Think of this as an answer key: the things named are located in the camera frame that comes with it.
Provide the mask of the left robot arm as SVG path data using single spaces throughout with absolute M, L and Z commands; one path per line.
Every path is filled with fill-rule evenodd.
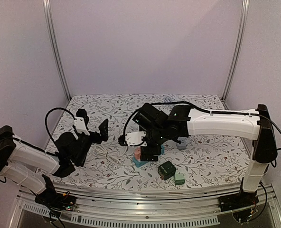
M 49 153 L 16 136 L 11 126 L 0 128 L 0 176 L 10 179 L 40 195 L 49 206 L 59 202 L 49 177 L 37 175 L 29 167 L 39 168 L 52 176 L 64 178 L 77 167 L 85 164 L 93 144 L 108 141 L 108 119 L 98 127 L 99 131 L 88 129 L 89 117 L 86 110 L 78 109 L 73 116 L 74 132 L 65 132 L 54 141 L 56 152 Z

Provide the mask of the light green plug adapter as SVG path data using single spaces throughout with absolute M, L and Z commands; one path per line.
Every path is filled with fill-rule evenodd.
M 176 173 L 174 175 L 174 185 L 176 187 L 182 187 L 185 184 L 185 176 L 182 173 Z

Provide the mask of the teal power strip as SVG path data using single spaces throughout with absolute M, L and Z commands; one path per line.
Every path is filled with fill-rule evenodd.
M 137 161 L 134 159 L 134 156 L 132 157 L 132 161 L 134 162 L 135 166 L 137 168 L 145 165 L 148 162 L 157 162 L 158 161 L 158 156 L 163 155 L 165 148 L 163 145 L 160 146 L 160 154 L 156 155 L 156 154 L 149 154 L 145 152 L 145 149 L 143 147 L 138 147 L 140 148 L 141 152 L 140 152 L 140 161 Z

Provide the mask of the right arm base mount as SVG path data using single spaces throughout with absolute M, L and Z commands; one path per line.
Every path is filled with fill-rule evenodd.
M 258 202 L 257 192 L 245 192 L 243 189 L 238 193 L 218 198 L 220 210 L 222 212 L 232 211 L 233 218 L 239 223 L 250 221 Z

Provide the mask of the light blue power strip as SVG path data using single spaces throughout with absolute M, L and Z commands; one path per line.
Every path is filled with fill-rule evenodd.
M 179 150 L 184 150 L 187 148 L 187 138 L 186 137 L 178 137 L 178 143 L 176 146 Z

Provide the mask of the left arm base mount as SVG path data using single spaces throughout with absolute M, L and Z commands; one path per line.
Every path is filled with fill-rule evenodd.
M 57 193 L 45 190 L 44 192 L 37 194 L 35 197 L 36 203 L 54 210 L 71 211 L 75 207 L 76 201 L 77 198 L 69 192 Z

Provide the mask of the dark green cube adapter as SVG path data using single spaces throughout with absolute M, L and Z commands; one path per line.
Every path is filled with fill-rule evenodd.
M 170 161 L 166 161 L 158 167 L 158 174 L 163 180 L 168 180 L 169 178 L 174 176 L 175 173 L 176 168 Z

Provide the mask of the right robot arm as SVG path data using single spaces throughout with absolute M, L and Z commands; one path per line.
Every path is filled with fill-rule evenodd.
M 260 104 L 243 111 L 206 110 L 187 102 L 174 102 L 170 114 L 145 103 L 133 121 L 142 130 L 126 133 L 129 146 L 159 146 L 168 140 L 193 135 L 223 135 L 246 138 L 253 142 L 252 159 L 242 181 L 242 190 L 234 197 L 238 207 L 249 203 L 268 166 L 278 155 L 268 109 Z

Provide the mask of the pink plug adapter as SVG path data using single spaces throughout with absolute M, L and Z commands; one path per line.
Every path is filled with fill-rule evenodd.
M 141 161 L 141 149 L 140 148 L 137 148 L 135 151 L 134 151 L 134 159 L 137 160 L 138 162 Z

